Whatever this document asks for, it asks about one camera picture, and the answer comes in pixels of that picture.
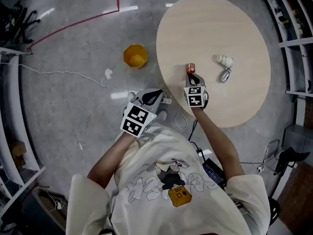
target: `chair leg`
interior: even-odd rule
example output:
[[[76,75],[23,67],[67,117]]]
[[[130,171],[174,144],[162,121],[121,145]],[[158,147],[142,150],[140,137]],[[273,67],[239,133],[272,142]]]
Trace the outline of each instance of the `chair leg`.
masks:
[[[15,43],[18,45],[20,43],[20,37],[22,35],[23,28],[20,28],[17,37],[15,38]]]
[[[33,14],[36,14],[37,13],[37,10],[33,10],[32,12],[30,12],[30,14],[28,15],[27,19],[25,20],[24,24],[27,24],[30,17],[33,15]]]
[[[31,22],[28,22],[28,23],[26,24],[26,28],[29,27],[30,25],[32,25],[33,23],[40,23],[40,19],[37,19],[37,20],[31,21]]]
[[[23,42],[24,44],[30,44],[33,40],[32,39],[27,39],[25,36],[25,29],[22,30],[22,38],[23,38]]]

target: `yellow graphic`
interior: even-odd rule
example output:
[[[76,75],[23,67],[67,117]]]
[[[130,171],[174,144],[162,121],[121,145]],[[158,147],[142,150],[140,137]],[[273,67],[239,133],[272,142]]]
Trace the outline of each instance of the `yellow graphic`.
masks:
[[[168,194],[173,202],[173,206],[175,207],[189,203],[192,197],[184,186],[170,189]]]

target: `black device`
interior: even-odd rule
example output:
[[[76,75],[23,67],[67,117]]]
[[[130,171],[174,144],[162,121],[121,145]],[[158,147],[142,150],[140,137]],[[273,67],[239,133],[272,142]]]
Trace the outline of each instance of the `black device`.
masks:
[[[222,189],[224,189],[226,186],[226,179],[223,170],[210,159],[205,160],[202,166],[207,175]]]

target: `small red can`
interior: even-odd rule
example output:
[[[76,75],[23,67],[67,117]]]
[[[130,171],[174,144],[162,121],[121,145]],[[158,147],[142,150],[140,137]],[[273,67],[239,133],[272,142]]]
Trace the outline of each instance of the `small red can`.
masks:
[[[196,73],[196,66],[193,63],[186,64],[186,73],[189,75],[190,73]]]

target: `red tape line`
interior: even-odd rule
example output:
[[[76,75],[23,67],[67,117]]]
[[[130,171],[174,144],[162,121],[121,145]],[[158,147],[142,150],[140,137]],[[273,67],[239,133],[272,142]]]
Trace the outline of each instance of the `red tape line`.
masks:
[[[26,50],[27,50],[27,51],[32,51],[31,49],[32,49],[36,44],[38,44],[38,43],[40,43],[41,41],[43,41],[43,40],[45,40],[45,39],[47,39],[47,38],[53,36],[54,34],[57,34],[57,33],[61,32],[62,30],[65,30],[65,29],[70,28],[70,27],[73,27],[73,26],[75,26],[75,25],[82,24],[82,23],[84,23],[84,22],[87,22],[87,21],[90,21],[90,20],[93,20],[93,19],[96,19],[96,18],[105,16],[105,15],[108,15],[108,14],[113,14],[113,13],[119,12],[119,0],[116,0],[116,5],[117,5],[117,10],[110,11],[110,12],[107,12],[107,13],[104,13],[104,14],[100,14],[100,15],[97,15],[97,16],[94,16],[94,17],[91,17],[91,18],[87,18],[87,19],[81,20],[81,21],[79,21],[79,22],[76,22],[76,23],[70,24],[70,25],[68,25],[68,26],[65,26],[65,27],[63,27],[63,28],[61,28],[61,29],[58,29],[58,30],[56,30],[56,31],[54,31],[54,32],[52,32],[52,33],[50,33],[49,35],[47,35],[47,36],[41,38],[40,40],[34,42],[34,43],[33,43],[31,46],[29,46]]]

